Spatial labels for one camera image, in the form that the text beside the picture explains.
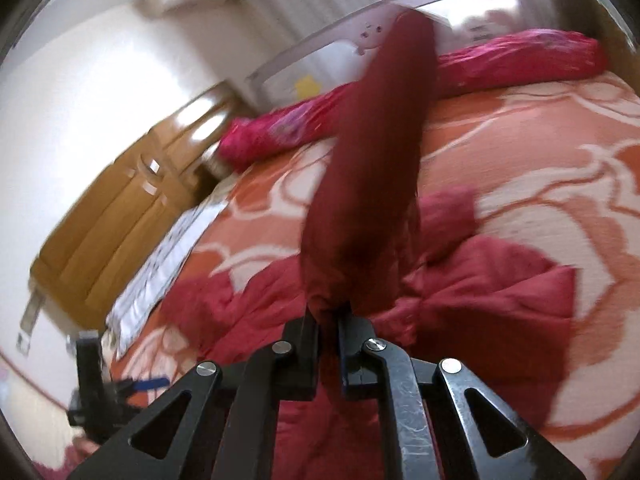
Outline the person's left hand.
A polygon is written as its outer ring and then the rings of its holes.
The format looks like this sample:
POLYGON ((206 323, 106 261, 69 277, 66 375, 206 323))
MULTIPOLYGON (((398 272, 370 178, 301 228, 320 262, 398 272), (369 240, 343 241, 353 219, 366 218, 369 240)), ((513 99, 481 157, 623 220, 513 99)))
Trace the person's left hand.
POLYGON ((100 447, 101 445, 87 437, 73 437, 72 443, 65 450, 65 463, 70 469, 75 469, 84 460, 98 452, 100 447))

